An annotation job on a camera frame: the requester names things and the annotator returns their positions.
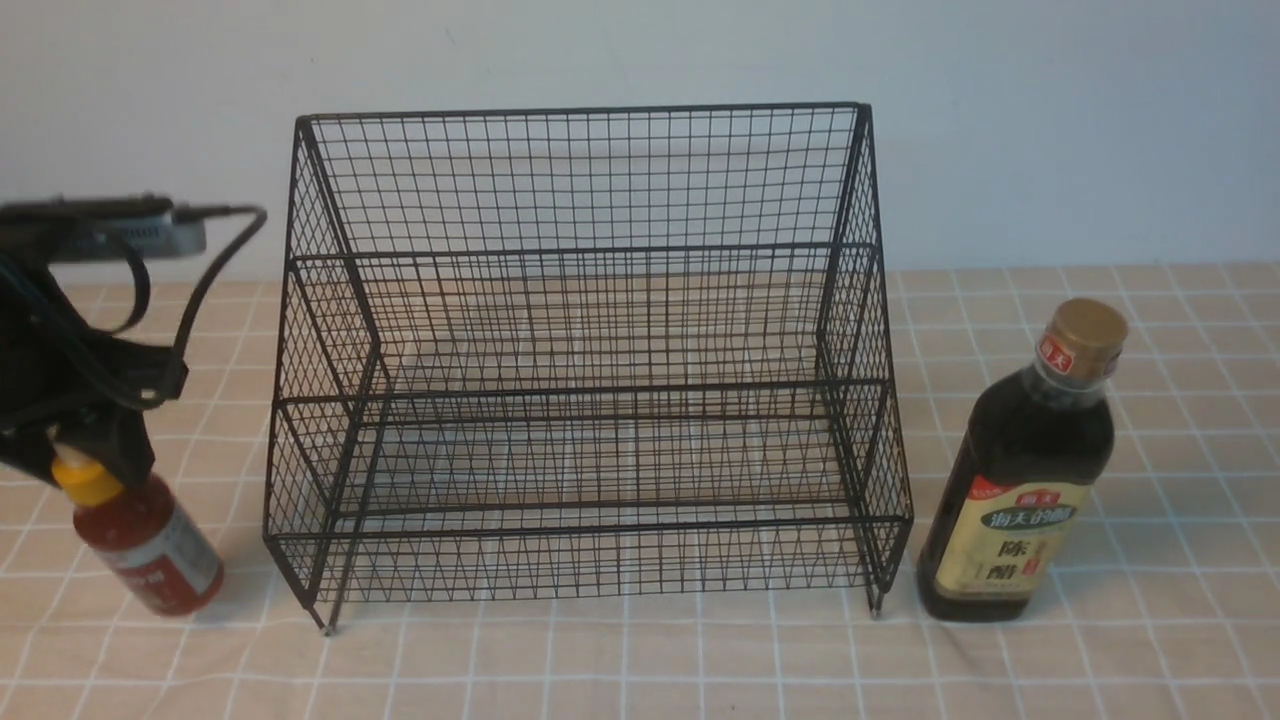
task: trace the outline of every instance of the vinegar bottle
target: vinegar bottle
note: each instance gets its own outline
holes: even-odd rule
[[[125,489],[101,464],[54,443],[54,479],[76,533],[157,615],[188,615],[223,584],[223,561],[157,475]]]
[[[1069,300],[1036,360],[978,397],[916,561],[929,615],[1011,620],[1030,602],[1111,457],[1103,386],[1126,334],[1108,305]]]

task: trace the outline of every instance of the white label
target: white label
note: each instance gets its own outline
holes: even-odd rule
[[[196,594],[204,594],[218,578],[221,561],[205,536],[191,521],[180,505],[156,537],[129,550],[99,552],[108,568],[116,571],[138,570],[168,559]]]

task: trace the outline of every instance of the black wire rack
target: black wire rack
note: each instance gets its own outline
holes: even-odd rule
[[[315,621],[878,610],[913,511],[873,147],[861,104],[300,118],[264,537]]]

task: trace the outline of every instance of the red bottle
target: red bottle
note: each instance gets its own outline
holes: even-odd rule
[[[54,479],[76,533],[157,615],[188,615],[223,585],[223,561],[157,475],[125,489],[97,461],[55,443]]]

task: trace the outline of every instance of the white wall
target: white wall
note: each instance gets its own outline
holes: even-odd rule
[[[1277,73],[1276,0],[9,1],[0,197],[264,202],[274,277],[298,114],[863,100],[891,265],[1280,259]]]

